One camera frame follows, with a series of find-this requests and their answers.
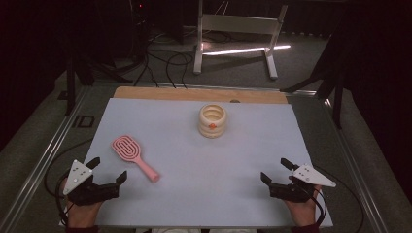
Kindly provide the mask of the pale blue table mat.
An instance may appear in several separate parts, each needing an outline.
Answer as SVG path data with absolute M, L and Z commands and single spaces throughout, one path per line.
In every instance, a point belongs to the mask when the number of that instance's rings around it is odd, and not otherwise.
M 286 158 L 311 161 L 289 104 L 226 103 L 226 130 L 217 139 L 197 129 L 202 103 L 112 98 L 86 155 L 99 157 L 96 183 L 127 180 L 106 201 L 97 224 L 116 227 L 272 228 L 292 225 L 286 205 L 269 194 L 263 172 L 287 183 Z M 133 162 L 112 149 L 131 136 L 141 157 L 160 175 L 152 183 Z

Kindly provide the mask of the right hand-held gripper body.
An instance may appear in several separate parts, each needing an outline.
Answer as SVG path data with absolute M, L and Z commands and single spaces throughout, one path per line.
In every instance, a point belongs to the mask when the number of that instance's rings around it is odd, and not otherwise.
M 268 180 L 271 197 L 294 203 L 305 203 L 312 198 L 316 185 L 336 187 L 336 182 L 307 164 L 292 168 L 292 183 L 290 184 L 274 183 Z

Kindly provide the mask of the cream ribbed cup orange flower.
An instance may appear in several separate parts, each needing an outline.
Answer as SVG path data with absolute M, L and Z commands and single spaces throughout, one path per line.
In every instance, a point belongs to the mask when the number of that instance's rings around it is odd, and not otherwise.
M 226 110 L 218 104 L 207 104 L 199 111 L 198 131 L 206 138 L 215 139 L 222 136 L 226 123 Z

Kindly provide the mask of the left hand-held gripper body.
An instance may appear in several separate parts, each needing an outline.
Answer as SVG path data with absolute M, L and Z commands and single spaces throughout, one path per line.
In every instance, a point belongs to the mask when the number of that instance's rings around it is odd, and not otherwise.
M 114 183 L 96 184 L 93 182 L 93 169 L 79 160 L 74 160 L 66 172 L 66 183 L 62 193 L 78 206 L 92 205 L 118 198 L 120 186 Z

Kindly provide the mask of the person's left hand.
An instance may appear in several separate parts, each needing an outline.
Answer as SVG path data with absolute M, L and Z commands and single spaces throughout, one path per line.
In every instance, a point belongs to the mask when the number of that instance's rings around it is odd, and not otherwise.
M 92 205 L 78 206 L 74 204 L 68 197 L 65 197 L 66 207 L 68 210 L 69 228 L 90 228 L 95 225 L 102 202 L 94 203 Z

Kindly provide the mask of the pink hairbrush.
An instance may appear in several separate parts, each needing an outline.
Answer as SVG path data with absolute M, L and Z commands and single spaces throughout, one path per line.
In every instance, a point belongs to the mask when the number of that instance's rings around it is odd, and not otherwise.
M 143 160 L 141 147 L 131 136 L 119 136 L 112 142 L 112 149 L 121 159 L 135 163 L 152 183 L 159 181 L 159 173 Z

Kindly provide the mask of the white metal stand frame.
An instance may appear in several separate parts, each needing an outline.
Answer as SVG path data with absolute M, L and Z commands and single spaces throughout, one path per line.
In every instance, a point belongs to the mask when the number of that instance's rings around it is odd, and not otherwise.
M 274 50 L 277 45 L 287 9 L 288 5 L 282 4 L 280 13 L 276 18 L 211 15 L 203 12 L 203 0 L 198 0 L 197 45 L 195 47 L 193 73 L 199 75 L 202 72 L 202 59 L 205 54 L 203 47 L 204 30 L 264 34 L 271 36 L 271 41 L 266 47 L 244 49 L 240 50 L 239 53 L 254 50 L 262 51 L 268 68 L 269 77 L 272 80 L 277 80 L 278 72 L 275 66 Z

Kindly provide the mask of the black tripod stand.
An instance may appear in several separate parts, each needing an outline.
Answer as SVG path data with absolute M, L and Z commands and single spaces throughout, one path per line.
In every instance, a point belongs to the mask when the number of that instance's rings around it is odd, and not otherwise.
M 341 129 L 340 113 L 343 94 L 343 63 L 347 56 L 345 47 L 348 45 L 344 36 L 335 31 L 331 34 L 326 47 L 318 59 L 309 78 L 281 89 L 282 92 L 293 93 L 311 83 L 321 81 L 315 96 L 318 99 L 327 100 L 334 94 L 332 104 L 332 120 L 338 129 Z
M 67 103 L 65 115 L 69 116 L 76 105 L 75 77 L 79 78 L 82 85 L 93 85 L 92 70 L 97 70 L 119 83 L 129 83 L 129 80 L 119 76 L 88 55 L 69 53 L 66 56 L 66 90 L 60 96 L 60 99 L 65 100 Z

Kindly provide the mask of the person's right hand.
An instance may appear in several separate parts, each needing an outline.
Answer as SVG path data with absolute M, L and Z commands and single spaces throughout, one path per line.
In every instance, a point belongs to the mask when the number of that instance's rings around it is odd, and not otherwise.
M 294 203 L 291 201 L 285 201 L 287 208 L 290 211 L 292 221 L 298 227 L 309 226 L 315 224 L 316 221 L 316 208 L 319 191 L 322 189 L 320 185 L 315 185 L 316 191 L 313 193 L 313 197 L 305 203 Z

